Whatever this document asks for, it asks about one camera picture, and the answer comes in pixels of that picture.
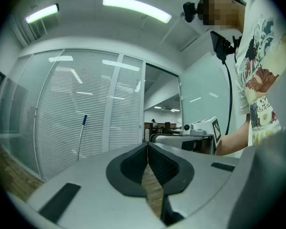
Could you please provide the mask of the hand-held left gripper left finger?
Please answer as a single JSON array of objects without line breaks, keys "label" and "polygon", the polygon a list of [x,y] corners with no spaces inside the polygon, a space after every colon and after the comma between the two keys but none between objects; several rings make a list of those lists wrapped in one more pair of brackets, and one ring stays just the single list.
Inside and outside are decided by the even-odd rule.
[{"label": "hand-held left gripper left finger", "polygon": [[[121,194],[106,177],[112,159],[137,147],[139,144],[81,159],[45,182],[27,202],[11,193],[8,198],[33,229],[165,229],[146,198]],[[79,186],[79,190],[52,222],[41,209],[68,183]]]}]

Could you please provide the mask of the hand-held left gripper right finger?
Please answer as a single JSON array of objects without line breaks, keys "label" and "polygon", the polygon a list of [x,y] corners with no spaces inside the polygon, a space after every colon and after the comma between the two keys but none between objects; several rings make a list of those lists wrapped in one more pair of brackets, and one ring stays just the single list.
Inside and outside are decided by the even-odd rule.
[{"label": "hand-held left gripper right finger", "polygon": [[148,144],[148,164],[163,188],[161,221],[170,226],[202,209],[231,176],[238,160]]}]

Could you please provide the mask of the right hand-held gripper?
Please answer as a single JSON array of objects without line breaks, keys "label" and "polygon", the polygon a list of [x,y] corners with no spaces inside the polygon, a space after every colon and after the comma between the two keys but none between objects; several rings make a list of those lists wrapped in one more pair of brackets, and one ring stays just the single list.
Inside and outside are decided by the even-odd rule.
[{"label": "right hand-held gripper", "polygon": [[214,116],[186,124],[182,130],[182,135],[152,134],[149,142],[169,143],[193,140],[194,152],[214,155],[221,137],[219,123],[217,117]]}]

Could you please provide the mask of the person's right forearm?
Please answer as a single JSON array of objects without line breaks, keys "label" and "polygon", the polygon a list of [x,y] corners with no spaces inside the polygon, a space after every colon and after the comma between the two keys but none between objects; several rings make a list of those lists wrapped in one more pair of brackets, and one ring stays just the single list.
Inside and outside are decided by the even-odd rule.
[{"label": "person's right forearm", "polygon": [[221,138],[217,148],[217,156],[225,156],[240,151],[248,145],[250,119],[246,119],[244,124],[234,133]]}]

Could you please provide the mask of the narrow white venetian blind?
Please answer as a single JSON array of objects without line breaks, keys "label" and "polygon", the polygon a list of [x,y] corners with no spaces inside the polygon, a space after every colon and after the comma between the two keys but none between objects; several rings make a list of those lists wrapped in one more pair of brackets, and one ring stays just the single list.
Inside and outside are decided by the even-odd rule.
[{"label": "narrow white venetian blind", "polygon": [[139,139],[143,61],[124,56],[122,64],[113,95],[110,151],[137,144]]}]

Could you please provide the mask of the frosted glass board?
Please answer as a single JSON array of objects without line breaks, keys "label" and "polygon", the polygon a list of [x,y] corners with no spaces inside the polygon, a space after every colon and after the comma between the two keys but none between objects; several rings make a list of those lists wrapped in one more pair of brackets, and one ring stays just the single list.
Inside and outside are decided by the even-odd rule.
[{"label": "frosted glass board", "polygon": [[183,124],[217,117],[222,134],[236,130],[235,114],[229,119],[229,81],[226,67],[210,52],[179,77]]}]

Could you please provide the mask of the wide white venetian blind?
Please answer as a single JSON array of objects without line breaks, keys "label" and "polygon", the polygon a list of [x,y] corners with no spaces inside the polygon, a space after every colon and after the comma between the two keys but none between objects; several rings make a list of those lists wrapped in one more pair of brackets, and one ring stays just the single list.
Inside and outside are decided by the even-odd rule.
[{"label": "wide white venetian blind", "polygon": [[108,92],[117,54],[65,50],[43,87],[38,103],[35,145],[42,177],[56,176],[76,162],[77,146],[86,114],[80,159],[102,152],[102,131]]}]

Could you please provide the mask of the black chest monitor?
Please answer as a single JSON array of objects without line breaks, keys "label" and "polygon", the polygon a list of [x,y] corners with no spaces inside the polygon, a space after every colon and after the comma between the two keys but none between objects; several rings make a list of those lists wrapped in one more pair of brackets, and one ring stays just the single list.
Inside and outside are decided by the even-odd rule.
[{"label": "black chest monitor", "polygon": [[233,46],[231,45],[230,41],[226,38],[221,36],[220,34],[216,33],[215,31],[210,32],[213,49],[217,56],[217,58],[225,64],[226,57],[230,54],[237,54],[238,47],[240,45],[242,37],[240,36],[238,39],[233,36]]}]

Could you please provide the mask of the person in white t-shirt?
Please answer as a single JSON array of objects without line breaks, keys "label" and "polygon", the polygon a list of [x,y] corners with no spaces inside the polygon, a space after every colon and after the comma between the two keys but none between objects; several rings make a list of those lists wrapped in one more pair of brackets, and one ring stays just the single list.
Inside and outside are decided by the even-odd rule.
[{"label": "person in white t-shirt", "polygon": [[239,151],[259,145],[278,133],[281,120],[266,93],[286,70],[286,18],[272,0],[244,0],[244,30],[235,72],[241,115],[249,115],[245,143]]}]

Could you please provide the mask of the long ceiling light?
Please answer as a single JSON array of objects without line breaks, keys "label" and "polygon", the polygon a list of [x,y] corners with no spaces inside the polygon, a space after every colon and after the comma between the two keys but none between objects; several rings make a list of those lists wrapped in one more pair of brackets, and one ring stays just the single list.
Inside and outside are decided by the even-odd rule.
[{"label": "long ceiling light", "polygon": [[167,24],[172,16],[152,5],[137,0],[103,0],[103,6],[117,7],[142,13]]},{"label": "long ceiling light", "polygon": [[38,11],[34,12],[33,14],[27,16],[25,18],[25,21],[28,24],[30,24],[30,23],[33,23],[33,22],[40,20],[44,17],[47,17],[49,15],[55,14],[58,11],[59,11],[59,5],[56,3],[56,4],[50,5],[48,7],[45,7],[41,10],[38,10]]}]

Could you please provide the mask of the ceiling air vent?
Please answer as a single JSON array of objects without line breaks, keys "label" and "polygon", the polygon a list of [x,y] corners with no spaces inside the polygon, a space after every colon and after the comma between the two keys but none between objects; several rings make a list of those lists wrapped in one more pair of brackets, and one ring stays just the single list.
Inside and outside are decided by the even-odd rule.
[{"label": "ceiling air vent", "polygon": [[43,20],[37,20],[32,23],[27,23],[27,35],[30,41],[38,40],[48,34]]}]

